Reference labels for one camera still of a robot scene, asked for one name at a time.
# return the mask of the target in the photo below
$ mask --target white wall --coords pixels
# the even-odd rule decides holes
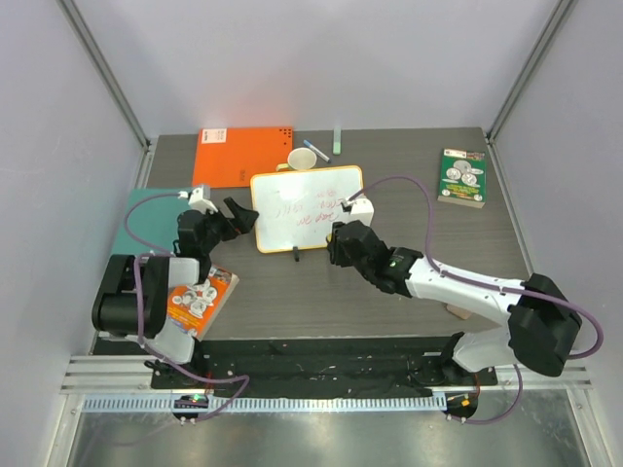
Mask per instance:
[[[556,0],[77,0],[145,131],[489,128]]]
[[[0,464],[41,465],[140,160],[54,1],[0,15]]]
[[[623,443],[622,18],[621,2],[577,2],[498,140],[535,268],[605,328],[588,365],[613,446]]]

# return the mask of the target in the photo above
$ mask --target small whiteboard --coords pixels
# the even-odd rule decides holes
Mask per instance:
[[[257,249],[262,253],[324,248],[334,222],[347,217],[340,201],[363,187],[361,168],[346,165],[265,173],[251,178]]]

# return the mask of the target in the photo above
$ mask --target white cup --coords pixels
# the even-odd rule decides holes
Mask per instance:
[[[315,167],[318,156],[314,151],[308,148],[297,148],[288,154],[288,162],[280,163],[276,167],[276,171],[280,170],[309,170]]]

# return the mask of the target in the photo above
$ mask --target marker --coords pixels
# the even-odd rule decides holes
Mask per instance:
[[[333,155],[339,156],[342,152],[342,129],[339,126],[333,128]]]
[[[322,151],[320,151],[318,148],[313,146],[311,144],[311,142],[309,142],[307,139],[305,141],[303,141],[303,144],[305,144],[308,148],[310,148],[312,151],[314,151],[316,153],[316,155],[319,158],[321,158],[323,161],[325,161],[327,163],[331,163],[331,160],[329,159],[329,157],[326,154],[324,154]]]

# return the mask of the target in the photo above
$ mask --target orange notebook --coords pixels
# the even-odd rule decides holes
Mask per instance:
[[[258,173],[275,172],[292,151],[292,126],[210,128],[199,132],[193,185],[248,187]]]

